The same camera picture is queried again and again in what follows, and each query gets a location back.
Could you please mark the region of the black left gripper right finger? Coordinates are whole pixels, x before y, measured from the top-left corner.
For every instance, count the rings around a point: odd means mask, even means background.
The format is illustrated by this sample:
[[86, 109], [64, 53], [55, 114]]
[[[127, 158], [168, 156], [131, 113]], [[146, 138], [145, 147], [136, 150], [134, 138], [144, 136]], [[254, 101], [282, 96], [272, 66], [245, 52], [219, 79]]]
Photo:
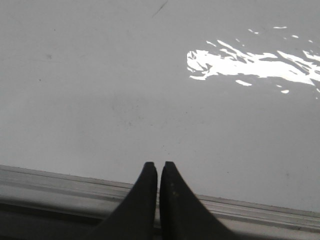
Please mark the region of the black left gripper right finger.
[[171, 161], [165, 163], [161, 174], [159, 212], [164, 240], [238, 238], [205, 208]]

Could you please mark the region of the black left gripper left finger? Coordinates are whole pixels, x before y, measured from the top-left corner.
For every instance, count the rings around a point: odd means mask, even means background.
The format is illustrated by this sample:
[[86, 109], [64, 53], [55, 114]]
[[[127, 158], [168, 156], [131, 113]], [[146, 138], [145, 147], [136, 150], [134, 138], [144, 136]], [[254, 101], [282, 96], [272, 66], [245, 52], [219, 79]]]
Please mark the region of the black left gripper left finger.
[[158, 174], [146, 162], [124, 200], [87, 236], [87, 240], [151, 240], [156, 211]]

